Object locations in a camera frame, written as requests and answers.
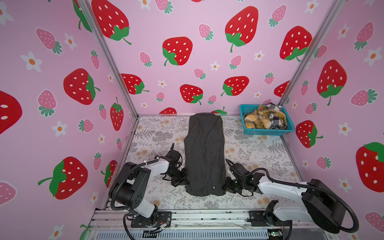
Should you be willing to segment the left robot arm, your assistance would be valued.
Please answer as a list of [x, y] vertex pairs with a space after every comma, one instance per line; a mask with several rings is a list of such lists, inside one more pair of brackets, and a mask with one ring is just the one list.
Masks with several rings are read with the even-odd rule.
[[160, 232], [171, 226], [171, 212], [160, 212], [157, 205], [145, 198], [149, 180], [155, 176], [170, 177], [172, 186], [188, 185], [187, 170], [179, 169], [181, 163], [168, 157], [156, 156], [154, 160], [141, 164], [127, 162], [110, 187], [111, 209], [128, 211], [124, 217], [131, 228], [155, 228]]

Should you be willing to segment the dark grey pinstripe shirt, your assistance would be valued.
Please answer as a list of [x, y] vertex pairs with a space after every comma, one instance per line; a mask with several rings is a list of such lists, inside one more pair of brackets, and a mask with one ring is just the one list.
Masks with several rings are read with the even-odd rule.
[[213, 113], [191, 116], [184, 144], [187, 193], [198, 197], [223, 196], [227, 173], [222, 118]]

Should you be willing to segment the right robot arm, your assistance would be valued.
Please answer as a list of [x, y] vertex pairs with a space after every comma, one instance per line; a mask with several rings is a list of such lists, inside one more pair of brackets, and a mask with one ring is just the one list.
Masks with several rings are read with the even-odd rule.
[[273, 179], [268, 175], [256, 173], [228, 177], [223, 190], [241, 195], [244, 190], [251, 194], [276, 195], [289, 199], [289, 203], [271, 201], [264, 212], [253, 218], [254, 222], [276, 226], [288, 221], [313, 223], [326, 232], [356, 233], [360, 224], [352, 208], [321, 181], [313, 179], [309, 183], [292, 183]]

